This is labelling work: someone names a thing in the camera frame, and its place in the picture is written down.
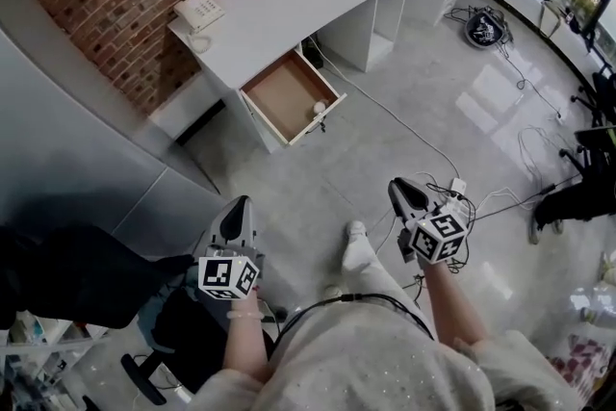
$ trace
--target white desk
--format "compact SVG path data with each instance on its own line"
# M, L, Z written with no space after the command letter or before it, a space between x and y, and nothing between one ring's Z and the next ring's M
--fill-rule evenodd
M393 48L404 5L404 0L215 1L226 15L202 32L212 39L211 48L194 55L227 107L270 151L280 136L255 119L242 87L317 31L324 45L368 70ZM183 19L169 29L188 45Z

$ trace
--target open drawer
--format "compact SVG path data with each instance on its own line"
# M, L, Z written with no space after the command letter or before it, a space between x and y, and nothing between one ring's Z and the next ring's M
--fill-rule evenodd
M291 51L246 83L240 93L253 116L284 145L293 145L343 99L297 51ZM315 104L325 110L315 115Z

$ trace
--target telephone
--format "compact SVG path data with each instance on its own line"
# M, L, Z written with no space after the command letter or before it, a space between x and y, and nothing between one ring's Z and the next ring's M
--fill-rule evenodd
M212 39L199 33L217 19L224 16L224 10L214 0L183 0L173 10L191 26L188 41L197 53L205 53L212 44Z

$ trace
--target white sweater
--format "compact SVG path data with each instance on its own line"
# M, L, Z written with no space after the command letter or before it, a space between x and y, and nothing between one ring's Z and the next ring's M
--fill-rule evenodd
M191 411L493 410L515 399L526 410L578 411L578 397L519 332L461 352L370 303L316 309L287 334L265 385L223 370Z

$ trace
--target power strip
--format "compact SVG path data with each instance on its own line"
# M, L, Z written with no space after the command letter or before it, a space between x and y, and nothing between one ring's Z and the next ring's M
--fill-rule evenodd
M460 193L464 195L466 192L466 182L464 180L460 180L459 178L454 178L451 180L451 185L449 186L451 191L456 193ZM447 207L450 211L457 214L460 217L465 217L467 215L466 209L464 208L464 202L458 199L457 196L452 197L451 195L447 198Z

